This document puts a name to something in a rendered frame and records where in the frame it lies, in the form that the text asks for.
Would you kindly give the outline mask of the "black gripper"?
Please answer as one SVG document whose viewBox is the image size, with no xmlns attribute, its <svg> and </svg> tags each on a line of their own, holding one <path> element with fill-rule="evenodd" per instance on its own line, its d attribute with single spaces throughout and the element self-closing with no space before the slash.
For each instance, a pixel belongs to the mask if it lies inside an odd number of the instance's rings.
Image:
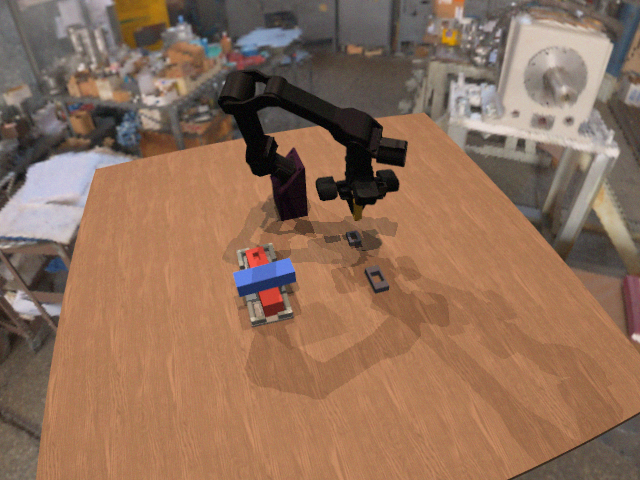
<svg viewBox="0 0 640 480">
<path fill-rule="evenodd" d="M 317 178 L 316 189 L 317 189 L 319 198 L 322 201 L 334 200 L 336 197 L 338 197 L 338 193 L 339 193 L 340 198 L 348 202 L 350 211 L 353 214 L 354 196 L 352 194 L 352 190 L 348 189 L 349 179 L 354 171 L 359 171 L 360 172 L 359 175 L 365 175 L 367 174 L 368 170 L 373 170 L 373 167 L 371 165 L 372 160 L 369 163 L 363 164 L 363 165 L 355 165 L 353 163 L 350 163 L 347 160 L 346 156 L 345 156 L 345 160 L 346 160 L 346 171 L 345 171 L 346 180 L 345 181 L 338 180 L 335 182 L 333 179 L 333 176 Z M 378 180 L 378 182 L 386 182 L 387 184 L 386 193 L 397 192 L 399 190 L 399 181 L 392 169 L 377 170 L 376 176 L 377 177 L 374 177 L 374 180 Z"/>
</svg>

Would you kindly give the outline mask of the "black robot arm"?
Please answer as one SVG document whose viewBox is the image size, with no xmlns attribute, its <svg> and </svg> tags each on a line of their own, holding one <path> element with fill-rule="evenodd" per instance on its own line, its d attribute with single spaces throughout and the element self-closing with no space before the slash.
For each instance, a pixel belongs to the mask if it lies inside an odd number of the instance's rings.
<svg viewBox="0 0 640 480">
<path fill-rule="evenodd" d="M 266 85 L 264 93 L 255 95 L 256 82 Z M 276 153 L 274 137 L 265 135 L 258 119 L 258 110 L 279 106 L 307 121 L 311 121 L 332 134 L 347 148 L 350 163 L 363 165 L 376 162 L 404 167 L 408 142 L 382 137 L 383 126 L 376 119 L 355 108 L 339 108 L 299 87 L 284 77 L 267 76 L 259 70 L 230 72 L 219 95 L 218 104 L 224 113 L 234 116 L 246 144 L 246 162 L 252 173 L 259 177 L 273 175 L 280 186 L 296 172 L 293 156 Z M 354 174 L 355 173 L 355 174 Z M 374 180 L 374 171 L 359 175 L 354 171 L 348 182 L 355 203 L 374 205 L 376 199 L 386 196 L 386 182 Z"/>
</svg>

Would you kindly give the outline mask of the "red rectangular block with two sockets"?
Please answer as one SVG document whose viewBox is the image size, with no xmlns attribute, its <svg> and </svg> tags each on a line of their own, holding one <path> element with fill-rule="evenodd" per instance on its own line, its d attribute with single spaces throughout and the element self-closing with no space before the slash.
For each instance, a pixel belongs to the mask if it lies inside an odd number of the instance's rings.
<svg viewBox="0 0 640 480">
<path fill-rule="evenodd" d="M 246 250 L 245 252 L 249 268 L 268 264 L 262 246 Z M 283 300 L 278 288 L 267 289 L 257 293 L 265 314 L 265 318 L 277 315 L 278 312 L 284 311 Z"/>
</svg>

